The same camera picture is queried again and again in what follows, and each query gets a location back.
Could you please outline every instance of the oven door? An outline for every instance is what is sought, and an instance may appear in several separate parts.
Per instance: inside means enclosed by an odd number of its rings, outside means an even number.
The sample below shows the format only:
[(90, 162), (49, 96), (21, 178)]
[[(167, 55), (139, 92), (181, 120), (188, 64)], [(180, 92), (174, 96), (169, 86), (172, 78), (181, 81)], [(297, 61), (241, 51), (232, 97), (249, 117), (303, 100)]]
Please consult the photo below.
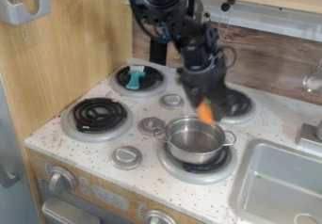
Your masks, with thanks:
[(58, 196), (49, 191), (49, 184), (39, 180), (42, 212), (49, 224), (131, 224), (95, 204), (64, 192)]

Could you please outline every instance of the silver pot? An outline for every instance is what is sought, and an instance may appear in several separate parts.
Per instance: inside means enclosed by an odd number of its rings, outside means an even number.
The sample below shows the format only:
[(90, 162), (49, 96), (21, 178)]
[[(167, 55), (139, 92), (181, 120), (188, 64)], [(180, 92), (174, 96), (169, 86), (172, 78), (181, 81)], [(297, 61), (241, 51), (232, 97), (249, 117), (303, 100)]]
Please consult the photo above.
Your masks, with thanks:
[(194, 116), (172, 120), (165, 129), (158, 130), (154, 136), (168, 143), (169, 152), (177, 159), (191, 164), (205, 164), (215, 158), (224, 146), (235, 143), (227, 141), (225, 132), (217, 124), (206, 124)]

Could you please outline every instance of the white countertop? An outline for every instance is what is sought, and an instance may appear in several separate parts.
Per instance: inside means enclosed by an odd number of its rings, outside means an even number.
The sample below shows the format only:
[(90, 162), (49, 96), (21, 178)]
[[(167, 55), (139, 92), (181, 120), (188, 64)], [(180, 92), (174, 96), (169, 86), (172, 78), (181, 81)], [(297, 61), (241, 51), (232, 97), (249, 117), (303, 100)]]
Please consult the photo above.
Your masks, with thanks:
[[(137, 59), (131, 62), (149, 64)], [(159, 65), (153, 66), (166, 72), (169, 81), (168, 88), (162, 95), (177, 93), (185, 98), (184, 91), (175, 82), (175, 70)], [(109, 97), (127, 104), (134, 114), (134, 125), (127, 134), (103, 144), (78, 142), (64, 135), (59, 115), (27, 138), (25, 145), (205, 223), (248, 223), (235, 216), (228, 206), (235, 173), (227, 181), (219, 184), (195, 185), (181, 182), (170, 176), (160, 165), (156, 153), (160, 143), (154, 137), (143, 136), (137, 129), (138, 123), (147, 117), (158, 117), (168, 122), (183, 115), (193, 114), (186, 98), (182, 109), (169, 111), (159, 105), (158, 101), (162, 95), (149, 100), (131, 99), (114, 92), (108, 83), (107, 78), (81, 99)], [(257, 107), (254, 120), (248, 123), (240, 126), (221, 124), (225, 130), (233, 131), (237, 136), (235, 144), (237, 165), (251, 140), (263, 138), (296, 148), (295, 139), (302, 123), (317, 125), (322, 120), (322, 106), (237, 85), (230, 87), (248, 94), (256, 102)], [(133, 170), (118, 170), (110, 163), (111, 153), (118, 147), (127, 145), (135, 146), (142, 151), (143, 162)]]

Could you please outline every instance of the oven handle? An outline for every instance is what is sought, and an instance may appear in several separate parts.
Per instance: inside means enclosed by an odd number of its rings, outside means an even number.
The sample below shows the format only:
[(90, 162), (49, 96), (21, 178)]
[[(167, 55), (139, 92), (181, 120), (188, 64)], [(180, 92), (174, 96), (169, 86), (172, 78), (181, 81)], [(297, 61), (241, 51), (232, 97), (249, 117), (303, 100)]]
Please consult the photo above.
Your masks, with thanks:
[(48, 199), (41, 207), (44, 216), (59, 224), (100, 224), (101, 220), (68, 202), (55, 197)]

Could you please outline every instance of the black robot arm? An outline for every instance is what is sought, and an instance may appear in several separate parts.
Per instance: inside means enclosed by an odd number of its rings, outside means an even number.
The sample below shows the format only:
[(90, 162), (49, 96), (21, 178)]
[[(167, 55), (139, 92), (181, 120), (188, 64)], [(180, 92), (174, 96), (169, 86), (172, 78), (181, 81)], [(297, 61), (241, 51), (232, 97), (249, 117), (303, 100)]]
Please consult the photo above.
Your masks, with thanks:
[(220, 120), (228, 94), (227, 68), (218, 32), (201, 0), (130, 0), (130, 4), (147, 35), (163, 43), (172, 41), (182, 55), (184, 67), (178, 73), (192, 105), (210, 99), (215, 119)]

